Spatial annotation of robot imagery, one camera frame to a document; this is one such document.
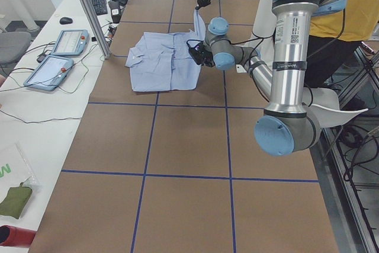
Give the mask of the light blue striped shirt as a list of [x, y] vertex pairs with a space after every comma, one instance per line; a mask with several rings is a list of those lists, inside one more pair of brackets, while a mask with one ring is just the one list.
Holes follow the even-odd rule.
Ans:
[[201, 66], [189, 54], [189, 48], [205, 38], [205, 23], [194, 11], [194, 30], [186, 33], [143, 33], [129, 50], [126, 67], [134, 92], [193, 90]]

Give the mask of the black keyboard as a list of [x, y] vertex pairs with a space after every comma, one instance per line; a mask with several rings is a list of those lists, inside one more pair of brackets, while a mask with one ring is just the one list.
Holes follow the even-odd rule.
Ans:
[[96, 15], [105, 15], [108, 13], [106, 0], [90, 0]]

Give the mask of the upper blue teach pendant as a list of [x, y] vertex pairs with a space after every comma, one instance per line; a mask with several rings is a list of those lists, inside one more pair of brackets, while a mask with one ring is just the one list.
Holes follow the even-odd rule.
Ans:
[[50, 54], [79, 56], [87, 45], [88, 37], [88, 30], [62, 30]]

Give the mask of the blue teach pendant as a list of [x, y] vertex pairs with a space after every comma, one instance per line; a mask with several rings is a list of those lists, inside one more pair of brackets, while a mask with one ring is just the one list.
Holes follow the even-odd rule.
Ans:
[[43, 91], [52, 91], [67, 77], [73, 64], [73, 59], [49, 55], [35, 68], [23, 85]]
[[88, 37], [88, 30], [62, 30], [50, 54], [79, 56], [87, 45]]

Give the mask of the person in yellow shirt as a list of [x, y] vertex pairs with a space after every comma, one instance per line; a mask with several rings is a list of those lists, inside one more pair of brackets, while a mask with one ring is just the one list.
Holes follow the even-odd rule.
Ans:
[[304, 83], [319, 88], [368, 40], [378, 23], [378, 0], [348, 0], [344, 12], [313, 17]]

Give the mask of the black computer mouse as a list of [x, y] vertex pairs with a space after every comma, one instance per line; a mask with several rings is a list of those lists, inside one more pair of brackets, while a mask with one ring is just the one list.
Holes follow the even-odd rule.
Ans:
[[61, 25], [72, 24], [72, 23], [73, 23], [73, 19], [70, 18], [70, 17], [62, 17], [62, 18], [59, 20], [59, 23], [60, 23]]

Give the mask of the lower blue teach pendant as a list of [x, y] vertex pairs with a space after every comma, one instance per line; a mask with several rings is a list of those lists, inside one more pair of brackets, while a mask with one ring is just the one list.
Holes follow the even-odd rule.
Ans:
[[73, 64], [73, 59], [49, 55], [35, 68], [23, 85], [43, 91], [52, 91], [67, 77]]

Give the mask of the clear plastic bag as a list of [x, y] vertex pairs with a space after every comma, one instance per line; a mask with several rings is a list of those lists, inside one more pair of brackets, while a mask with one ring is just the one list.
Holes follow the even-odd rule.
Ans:
[[23, 148], [17, 142], [1, 149], [1, 202], [11, 187], [19, 186], [30, 187], [33, 190], [28, 203], [21, 213], [20, 217], [22, 217], [27, 206], [39, 192], [40, 183]]

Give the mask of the folded green cloth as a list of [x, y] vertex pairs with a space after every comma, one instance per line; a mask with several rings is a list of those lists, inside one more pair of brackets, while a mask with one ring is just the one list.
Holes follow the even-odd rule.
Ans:
[[19, 219], [33, 193], [30, 187], [11, 187], [1, 202], [1, 216]]

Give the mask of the red cylinder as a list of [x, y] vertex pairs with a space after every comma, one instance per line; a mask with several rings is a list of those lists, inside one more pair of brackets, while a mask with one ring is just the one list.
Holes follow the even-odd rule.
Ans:
[[10, 225], [1, 226], [1, 246], [29, 248], [33, 243], [36, 231]]

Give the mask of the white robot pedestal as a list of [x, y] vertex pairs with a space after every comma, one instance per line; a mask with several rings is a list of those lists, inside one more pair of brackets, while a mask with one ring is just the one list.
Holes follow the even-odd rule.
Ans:
[[245, 46], [255, 47], [260, 42], [259, 38], [264, 38], [263, 42], [256, 49], [260, 54], [260, 58], [267, 64], [270, 73], [272, 73], [272, 63], [274, 60], [273, 34], [276, 22], [277, 17], [272, 13], [272, 0], [259, 0], [250, 37], [251, 39], [258, 39], [245, 43]]

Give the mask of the aluminium frame post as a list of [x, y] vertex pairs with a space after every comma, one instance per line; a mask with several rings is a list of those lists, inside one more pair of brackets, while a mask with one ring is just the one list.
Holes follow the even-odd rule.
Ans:
[[108, 59], [111, 55], [110, 48], [105, 40], [105, 36], [102, 32], [102, 28], [98, 21], [98, 17], [95, 13], [91, 0], [79, 0], [83, 11], [86, 15], [86, 18], [91, 26], [94, 37], [97, 40], [97, 43], [102, 51], [104, 59]]

